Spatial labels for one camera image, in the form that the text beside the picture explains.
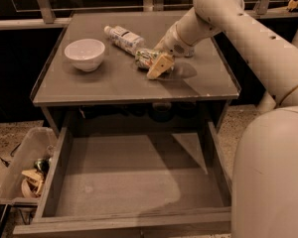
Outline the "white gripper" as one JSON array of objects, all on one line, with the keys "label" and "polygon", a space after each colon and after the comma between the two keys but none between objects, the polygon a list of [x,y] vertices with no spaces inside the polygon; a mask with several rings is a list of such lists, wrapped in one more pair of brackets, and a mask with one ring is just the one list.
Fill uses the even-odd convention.
[{"label": "white gripper", "polygon": [[194,55],[195,48],[189,46],[180,38],[177,32],[177,23],[174,23],[155,46],[155,50],[166,52],[169,55],[162,54],[158,56],[147,73],[149,79],[156,79],[170,69],[174,65],[174,58],[172,56],[190,58]]}]

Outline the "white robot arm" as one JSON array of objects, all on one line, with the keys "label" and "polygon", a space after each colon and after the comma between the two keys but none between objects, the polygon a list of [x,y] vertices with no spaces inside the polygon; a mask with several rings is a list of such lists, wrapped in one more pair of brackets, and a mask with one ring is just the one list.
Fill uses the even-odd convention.
[{"label": "white robot arm", "polygon": [[183,57],[218,31],[276,102],[236,147],[231,238],[298,238],[298,48],[249,16],[243,0],[193,0],[157,47]]}]

